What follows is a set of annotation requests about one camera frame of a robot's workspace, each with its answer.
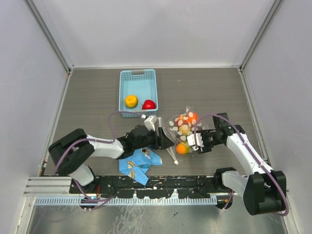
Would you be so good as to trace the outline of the clear polka dot zip bag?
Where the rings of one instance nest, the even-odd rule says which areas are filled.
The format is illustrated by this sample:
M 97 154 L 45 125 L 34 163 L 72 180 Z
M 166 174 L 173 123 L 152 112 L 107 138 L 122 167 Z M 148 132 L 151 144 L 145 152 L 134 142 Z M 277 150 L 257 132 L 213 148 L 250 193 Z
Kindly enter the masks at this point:
M 182 124 L 188 124 L 191 127 L 193 133 L 195 127 L 196 131 L 207 130 L 209 128 L 208 124 L 202 120 L 199 120 L 199 115 L 190 106 L 186 106 L 185 111 L 181 114 L 175 115 L 165 121 L 162 117 L 158 118 L 159 127 L 163 128 L 163 131 L 167 138 L 169 138 L 175 145 L 173 147 L 167 148 L 166 151 L 169 153 L 174 161 L 175 165 L 178 165 L 184 158 L 192 156 L 194 151 L 186 155 L 179 155 L 176 152 L 176 146 L 181 142 L 187 142 L 187 136 L 180 136 L 178 134 L 178 128 Z

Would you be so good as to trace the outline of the orange fake fruit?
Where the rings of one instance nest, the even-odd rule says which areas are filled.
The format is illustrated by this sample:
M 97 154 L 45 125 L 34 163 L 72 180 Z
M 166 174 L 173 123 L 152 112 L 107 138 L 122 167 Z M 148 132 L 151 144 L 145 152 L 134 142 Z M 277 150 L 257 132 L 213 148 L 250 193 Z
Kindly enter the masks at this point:
M 191 147 L 188 145 L 187 142 L 181 142 L 175 147 L 175 151 L 179 155 L 186 155 L 192 151 Z

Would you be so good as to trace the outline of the red fake apple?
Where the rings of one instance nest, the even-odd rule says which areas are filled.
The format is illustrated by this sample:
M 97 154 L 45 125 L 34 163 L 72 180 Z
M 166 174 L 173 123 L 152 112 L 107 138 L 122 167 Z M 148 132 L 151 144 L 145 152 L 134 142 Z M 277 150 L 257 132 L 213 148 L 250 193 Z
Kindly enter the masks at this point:
M 147 99 L 142 105 L 142 110 L 152 110 L 156 108 L 156 103 L 153 100 Z

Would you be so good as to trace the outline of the yellow fake lemon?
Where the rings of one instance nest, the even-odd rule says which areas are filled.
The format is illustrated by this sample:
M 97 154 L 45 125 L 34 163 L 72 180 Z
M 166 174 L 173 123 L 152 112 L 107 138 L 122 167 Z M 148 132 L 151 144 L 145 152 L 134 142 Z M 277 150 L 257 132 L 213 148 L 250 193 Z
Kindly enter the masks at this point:
M 138 98 L 135 95 L 128 95 L 124 102 L 127 108 L 132 109 L 138 105 Z

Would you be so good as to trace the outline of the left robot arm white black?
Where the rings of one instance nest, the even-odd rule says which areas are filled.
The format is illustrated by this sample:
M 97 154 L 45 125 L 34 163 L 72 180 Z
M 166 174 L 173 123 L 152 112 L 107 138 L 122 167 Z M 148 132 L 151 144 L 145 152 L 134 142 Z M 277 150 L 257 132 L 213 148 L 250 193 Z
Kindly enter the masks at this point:
M 85 164 L 90 157 L 107 157 L 119 160 L 119 171 L 146 185 L 146 172 L 151 166 L 162 165 L 162 159 L 155 153 L 173 147 L 174 143 L 164 134 L 138 125 L 132 131 L 115 140 L 106 140 L 87 135 L 83 129 L 76 129 L 51 144 L 48 152 L 59 176 L 70 176 L 86 193 L 93 193 L 98 182 L 92 169 Z

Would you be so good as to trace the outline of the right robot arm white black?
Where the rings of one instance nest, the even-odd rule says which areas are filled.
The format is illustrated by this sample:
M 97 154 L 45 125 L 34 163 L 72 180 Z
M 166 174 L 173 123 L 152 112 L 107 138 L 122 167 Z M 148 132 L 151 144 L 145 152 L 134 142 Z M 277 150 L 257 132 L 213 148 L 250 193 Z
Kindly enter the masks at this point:
M 246 176 L 236 169 L 217 169 L 214 175 L 214 187 L 219 192 L 227 189 L 243 198 L 250 215 L 275 213 L 287 216 L 289 204 L 286 198 L 287 179 L 282 171 L 275 171 L 257 153 L 240 125 L 228 120 L 227 113 L 212 114 L 214 129 L 198 130 L 202 118 L 198 118 L 188 143 L 194 151 L 207 153 L 216 145 L 224 144 L 233 152 L 242 165 Z

